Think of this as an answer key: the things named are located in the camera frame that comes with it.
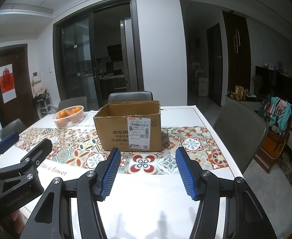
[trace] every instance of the chair backrest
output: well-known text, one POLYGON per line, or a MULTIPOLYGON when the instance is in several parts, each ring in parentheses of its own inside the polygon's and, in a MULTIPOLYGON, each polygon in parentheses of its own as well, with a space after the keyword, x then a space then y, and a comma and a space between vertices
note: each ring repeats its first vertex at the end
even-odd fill
POLYGON ((240 102, 229 100, 222 108, 213 129, 241 173, 244 173, 266 137, 268 125, 257 113, 240 102))
POLYGON ((60 101, 59 111, 66 109, 68 107, 78 106, 78 105, 83 106, 85 112, 88 111, 87 98, 85 96, 60 101))
POLYGON ((26 126, 24 125, 22 120, 20 119, 13 120, 11 123, 9 123, 0 130, 0 138, 1 140, 3 140, 13 132, 18 132, 19 134, 21 134, 25 129, 26 126))
POLYGON ((152 101, 152 100, 153 100, 153 94, 149 91, 117 92, 117 93, 111 93, 108 97, 108 103, 152 101))

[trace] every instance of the open cardboard box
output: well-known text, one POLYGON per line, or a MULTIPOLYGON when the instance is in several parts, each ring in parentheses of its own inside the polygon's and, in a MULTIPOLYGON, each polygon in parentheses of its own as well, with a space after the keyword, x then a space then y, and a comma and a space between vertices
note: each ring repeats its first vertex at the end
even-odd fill
POLYGON ((106 151, 113 147, 128 152, 161 151, 159 101, 109 103, 94 117, 106 151))

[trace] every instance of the door decoration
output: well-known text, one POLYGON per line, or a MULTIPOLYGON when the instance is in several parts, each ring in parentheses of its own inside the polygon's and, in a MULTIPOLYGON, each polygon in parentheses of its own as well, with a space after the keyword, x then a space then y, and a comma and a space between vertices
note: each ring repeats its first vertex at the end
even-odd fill
POLYGON ((3 103, 16 98, 12 64, 0 67, 0 84, 3 103))

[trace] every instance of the screw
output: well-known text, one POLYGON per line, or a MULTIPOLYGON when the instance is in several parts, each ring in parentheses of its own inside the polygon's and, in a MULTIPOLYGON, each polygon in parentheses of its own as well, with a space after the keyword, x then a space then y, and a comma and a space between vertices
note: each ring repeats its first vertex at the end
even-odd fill
POLYGON ((238 183, 244 183, 244 178, 242 177, 237 177, 236 180, 238 183))
POLYGON ((203 176, 208 177, 211 175, 211 172, 207 171, 207 170, 203 170, 201 173, 203 176))
POLYGON ((61 178, 60 177, 56 177, 53 179, 53 183, 54 184, 57 184, 57 183, 60 183, 61 182, 61 178))
POLYGON ((94 171, 88 171, 88 172, 86 173, 86 176, 87 176, 87 177, 93 177, 93 176, 95 176, 95 174, 96 174, 96 172, 94 172, 94 171))
POLYGON ((29 174, 26 176, 26 178, 27 178, 28 180, 33 179, 33 177, 34 177, 34 174, 33 174, 33 173, 29 173, 29 174))

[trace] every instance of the patterned tile table runner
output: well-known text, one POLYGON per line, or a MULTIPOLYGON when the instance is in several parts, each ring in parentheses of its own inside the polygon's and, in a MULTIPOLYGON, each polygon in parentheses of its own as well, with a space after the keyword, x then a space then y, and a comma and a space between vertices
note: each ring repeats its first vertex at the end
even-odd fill
MULTIPOLYGON (((16 143, 29 152, 44 138, 52 141, 53 150, 47 159, 94 170, 100 161, 108 157, 97 131, 83 129, 29 128, 16 143)), ((191 159, 206 170, 228 167, 210 132, 204 127, 169 127, 161 129, 160 152, 121 152, 119 173, 175 174, 179 173, 175 151, 183 146, 191 159)))

